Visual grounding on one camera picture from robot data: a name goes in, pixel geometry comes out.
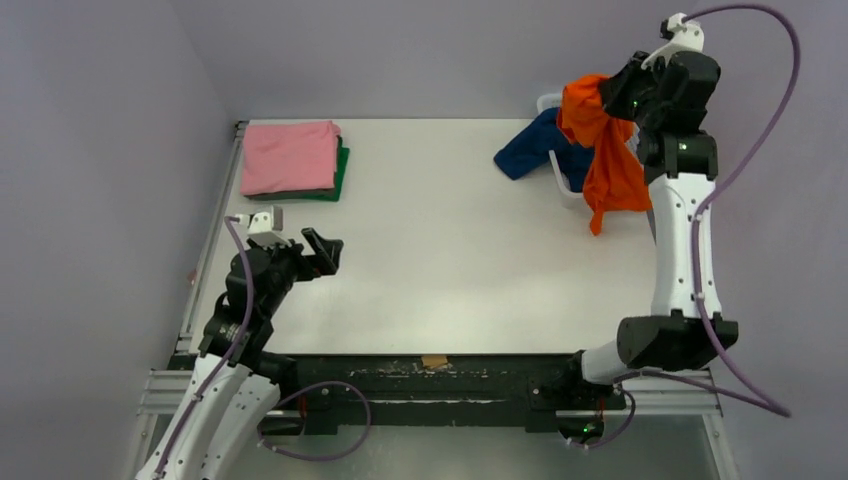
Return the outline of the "orange t shirt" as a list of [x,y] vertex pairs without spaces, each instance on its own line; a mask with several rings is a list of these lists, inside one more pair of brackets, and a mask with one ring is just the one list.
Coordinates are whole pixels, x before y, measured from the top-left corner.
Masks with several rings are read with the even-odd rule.
[[601,234],[608,212],[645,213],[652,209],[643,168],[627,146],[635,125],[603,109],[599,87],[607,78],[589,74],[567,84],[556,119],[570,144],[594,150],[582,195],[592,211],[589,230],[595,236]]

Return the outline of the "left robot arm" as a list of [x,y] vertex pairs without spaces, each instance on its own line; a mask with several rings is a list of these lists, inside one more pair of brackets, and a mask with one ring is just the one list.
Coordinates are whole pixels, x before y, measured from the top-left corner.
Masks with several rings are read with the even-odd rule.
[[295,283],[336,274],[344,247],[312,228],[301,234],[311,253],[279,235],[237,242],[190,384],[136,478],[223,479],[261,417],[295,402],[295,360],[265,349],[272,317]]

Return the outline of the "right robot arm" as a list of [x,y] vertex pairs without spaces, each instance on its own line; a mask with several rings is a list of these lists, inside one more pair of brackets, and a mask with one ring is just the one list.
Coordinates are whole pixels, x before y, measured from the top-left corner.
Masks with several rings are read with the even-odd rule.
[[632,373],[700,369],[738,339],[713,284],[708,200],[717,144],[701,127],[720,72],[694,51],[638,51],[617,74],[564,88],[558,127],[594,154],[582,185],[591,233],[609,212],[651,212],[656,248],[649,313],[621,320],[611,342],[576,353],[560,377],[573,406]]

